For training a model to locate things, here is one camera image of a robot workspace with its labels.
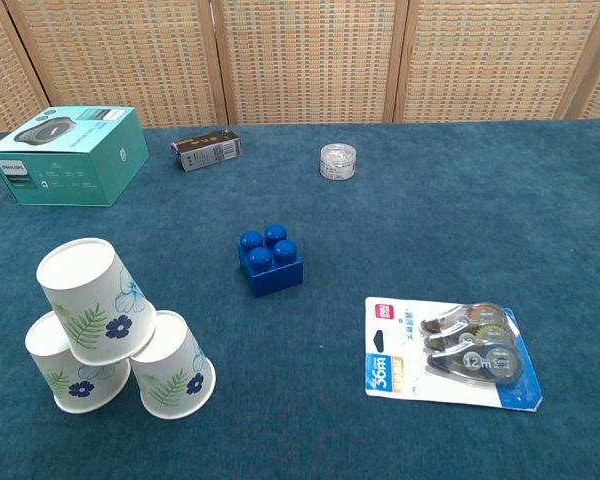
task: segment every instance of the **red logo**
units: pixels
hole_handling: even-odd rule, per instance
[[[376,318],[386,318],[388,320],[392,320],[393,319],[393,305],[377,303],[376,304]]]

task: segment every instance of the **correction tape package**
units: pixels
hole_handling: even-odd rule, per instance
[[[369,297],[365,390],[400,400],[535,412],[542,402],[511,309]]]

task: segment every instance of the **cup rim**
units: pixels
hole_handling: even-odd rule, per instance
[[[67,337],[67,346],[66,346],[66,348],[64,348],[62,350],[59,350],[57,352],[52,352],[52,353],[38,353],[38,352],[35,351],[36,350],[35,348],[31,348],[31,342],[33,341],[33,340],[31,340],[31,336],[33,335],[33,331],[36,329],[37,326],[39,326],[39,324],[41,324],[42,322],[46,322],[47,320],[49,320],[49,318],[55,318],[56,319],[56,322],[58,322],[58,325],[60,326],[60,331],[66,337],[66,333],[64,332],[64,328],[62,328],[62,324],[60,323],[60,320],[58,319],[58,317],[55,314],[55,312],[53,310],[51,310],[50,312],[45,313],[40,318],[38,318],[38,320],[36,320],[35,322],[33,322],[33,324],[29,327],[29,330],[27,330],[27,334],[24,337],[24,346],[27,349],[27,351],[29,352],[29,354],[35,355],[36,357],[44,358],[44,357],[53,357],[55,355],[59,355],[61,353],[64,353],[67,350],[71,350],[71,342],[69,341],[68,337]]]
[[[189,325],[187,325],[187,321],[184,319],[184,317],[182,315],[180,315],[179,313],[174,312],[173,310],[156,310],[156,313],[154,315],[155,323],[156,323],[156,330],[158,328],[157,323],[159,322],[159,320],[158,320],[158,316],[159,315],[169,315],[169,316],[172,316],[172,317],[176,318],[178,321],[180,321],[184,325],[184,327],[185,327],[185,334],[182,337],[182,341],[180,343],[178,343],[178,345],[175,346],[173,348],[173,350],[171,352],[169,352],[169,354],[163,356],[162,358],[160,358],[158,360],[152,360],[150,362],[138,360],[137,356],[140,355],[140,354],[142,354],[142,352],[146,348],[148,348],[149,345],[151,344],[151,341],[153,340],[153,336],[152,336],[151,339],[142,347],[142,349],[138,350],[138,352],[134,353],[131,356],[131,361],[132,362],[140,363],[142,365],[153,365],[155,363],[164,362],[165,359],[169,358],[171,355],[173,355],[174,353],[176,353],[182,347],[182,345],[184,345],[184,342],[187,341],[187,337],[189,336],[190,333],[193,336],[193,333],[191,332],[191,329],[189,328]]]
[[[44,265],[54,256],[58,255],[60,252],[62,252],[63,250],[67,250],[69,248],[72,248],[76,245],[79,245],[81,243],[99,243],[101,245],[106,246],[107,248],[111,249],[111,252],[113,253],[112,257],[111,257],[111,262],[109,262],[109,264],[107,265],[107,267],[100,272],[99,274],[97,274],[94,278],[91,278],[90,280],[87,280],[86,282],[81,282],[79,285],[75,285],[72,287],[68,287],[68,288],[55,288],[55,287],[50,287],[45,285],[45,283],[41,280],[40,276],[41,276],[41,271],[44,267]],[[90,285],[91,283],[95,282],[96,280],[98,280],[98,278],[100,278],[102,276],[102,274],[104,274],[109,268],[111,268],[111,265],[113,265],[113,263],[115,262],[116,259],[116,249],[114,248],[114,246],[111,244],[111,242],[108,242],[102,238],[98,238],[98,237],[83,237],[83,238],[77,238],[75,240],[71,240],[69,242],[65,242],[61,245],[58,245],[56,248],[54,248],[53,250],[51,250],[49,253],[47,253],[42,260],[40,260],[40,263],[38,263],[38,267],[36,268],[36,280],[38,280],[38,283],[45,289],[48,290],[52,290],[55,292],[70,292],[72,290],[76,290],[79,288],[84,288],[87,285]]]

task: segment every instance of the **small clear container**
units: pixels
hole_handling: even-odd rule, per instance
[[[331,143],[320,150],[320,174],[329,180],[347,180],[356,173],[356,149]]]

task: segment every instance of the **paper cup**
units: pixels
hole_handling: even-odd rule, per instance
[[[36,272],[85,365],[104,366],[144,347],[155,329],[155,309],[113,246],[99,238],[74,240],[51,251]]]
[[[27,351],[67,413],[86,413],[115,398],[129,379],[129,360],[92,367],[74,358],[69,339],[54,312],[36,321],[25,337]]]
[[[151,341],[131,357],[140,399],[149,413],[165,420],[186,417],[213,393],[216,372],[185,320],[175,312],[156,312]]]

